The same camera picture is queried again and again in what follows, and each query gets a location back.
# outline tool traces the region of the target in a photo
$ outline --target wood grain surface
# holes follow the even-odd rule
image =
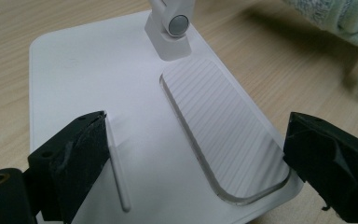
[[[0,0],[0,169],[27,169],[32,41],[146,9],[146,0]],[[296,111],[358,137],[358,48],[279,0],[198,0],[193,24],[282,135]],[[251,223],[344,223],[323,206],[306,184],[292,201]]]

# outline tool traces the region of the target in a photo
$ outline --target black mechanical part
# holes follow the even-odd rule
[[[72,121],[28,157],[24,174],[0,171],[0,223],[36,223],[39,211],[46,221],[72,222],[110,158],[105,117],[99,111]]]
[[[358,138],[309,115],[292,113],[283,159],[346,222],[358,223]]]

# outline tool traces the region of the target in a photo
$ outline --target ribbed surface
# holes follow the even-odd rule
[[[281,149],[214,63],[187,60],[168,67],[163,80],[212,170],[206,175],[226,193],[246,199],[284,181]]]

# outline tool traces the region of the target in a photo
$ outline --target gray circular cap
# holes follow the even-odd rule
[[[186,16],[176,16],[170,21],[168,27],[171,35],[182,35],[188,27],[188,19]]]

